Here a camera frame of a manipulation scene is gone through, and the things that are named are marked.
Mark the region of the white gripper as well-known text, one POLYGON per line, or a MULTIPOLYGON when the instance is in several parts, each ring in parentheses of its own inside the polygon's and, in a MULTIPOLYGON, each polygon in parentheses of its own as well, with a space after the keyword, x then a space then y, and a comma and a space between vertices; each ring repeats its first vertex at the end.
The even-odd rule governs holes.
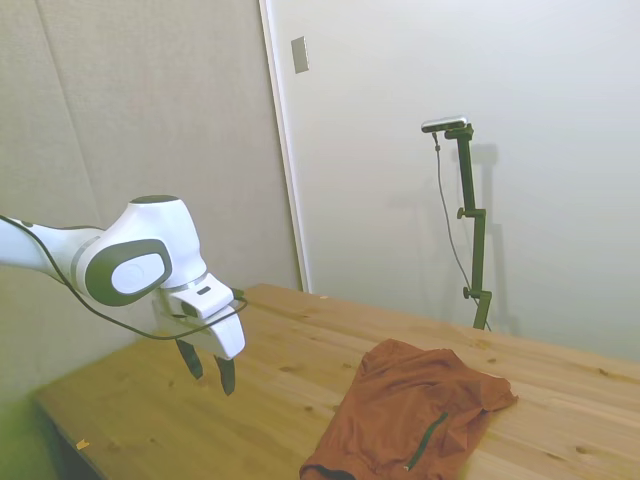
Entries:
POLYGON ((153 310, 160 329, 170 336, 179 337, 176 345, 196 380, 203 376, 203 367, 194 346, 216 355, 221 386, 227 396, 235 391, 233 358, 246 345, 233 302, 232 293, 158 293, 153 299, 153 310))

